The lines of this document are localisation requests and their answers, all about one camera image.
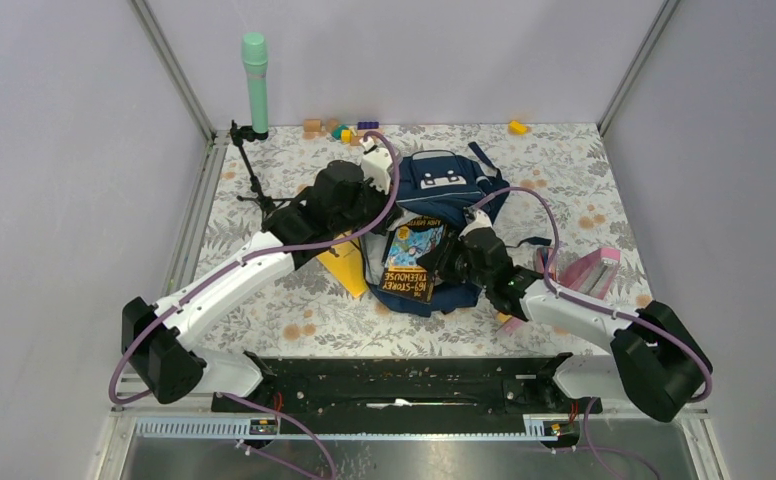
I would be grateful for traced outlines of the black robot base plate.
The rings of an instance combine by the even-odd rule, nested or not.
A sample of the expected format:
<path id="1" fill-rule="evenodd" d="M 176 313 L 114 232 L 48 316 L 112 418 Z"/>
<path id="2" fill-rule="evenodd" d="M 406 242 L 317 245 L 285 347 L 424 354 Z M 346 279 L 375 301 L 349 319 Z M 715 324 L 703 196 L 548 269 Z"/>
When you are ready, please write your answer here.
<path id="1" fill-rule="evenodd" d="M 550 414 L 574 421 L 602 404 L 573 399 L 552 381 L 555 357 L 262 358 L 248 400 L 300 421 L 304 415 L 368 411 Z"/>

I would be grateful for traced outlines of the colourful treehouse storey book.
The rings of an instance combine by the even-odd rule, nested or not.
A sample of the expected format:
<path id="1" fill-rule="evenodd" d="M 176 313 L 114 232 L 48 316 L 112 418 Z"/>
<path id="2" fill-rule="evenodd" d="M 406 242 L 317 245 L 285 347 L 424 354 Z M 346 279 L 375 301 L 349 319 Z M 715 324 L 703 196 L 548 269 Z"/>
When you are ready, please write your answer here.
<path id="1" fill-rule="evenodd" d="M 445 233 L 442 220 L 420 216 L 401 225 L 389 236 L 378 284 L 383 292 L 428 304 L 435 287 L 434 275 L 418 260 L 431 253 Z"/>

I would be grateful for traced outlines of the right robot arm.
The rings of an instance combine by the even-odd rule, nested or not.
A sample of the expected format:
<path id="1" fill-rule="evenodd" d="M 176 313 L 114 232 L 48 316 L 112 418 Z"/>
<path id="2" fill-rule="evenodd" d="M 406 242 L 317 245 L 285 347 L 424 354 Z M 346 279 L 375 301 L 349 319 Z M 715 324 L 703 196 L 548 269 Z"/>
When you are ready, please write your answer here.
<path id="1" fill-rule="evenodd" d="M 517 265 L 490 228 L 450 234 L 419 265 L 448 284 L 481 288 L 495 309 L 522 321 L 562 328 L 602 354 L 567 357 L 537 386 L 539 402 L 561 412 L 576 399 L 627 401 L 668 423 L 711 388 L 712 366 L 676 313 L 653 301 L 633 312 L 556 287 Z"/>

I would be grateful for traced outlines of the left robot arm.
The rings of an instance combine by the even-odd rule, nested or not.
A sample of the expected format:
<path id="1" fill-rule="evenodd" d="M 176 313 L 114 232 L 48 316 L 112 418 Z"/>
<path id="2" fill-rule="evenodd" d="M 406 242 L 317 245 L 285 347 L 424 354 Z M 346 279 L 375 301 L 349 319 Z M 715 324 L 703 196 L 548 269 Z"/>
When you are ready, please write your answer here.
<path id="1" fill-rule="evenodd" d="M 229 393 L 249 410 L 268 407 L 275 387 L 257 363 L 245 354 L 205 349 L 201 340 L 266 285 L 387 225 L 398 187 L 398 164 L 386 154 L 372 152 L 358 164 L 333 161 L 220 265 L 153 303 L 129 301 L 111 401 L 126 405 L 152 396 L 171 404 L 191 393 Z"/>

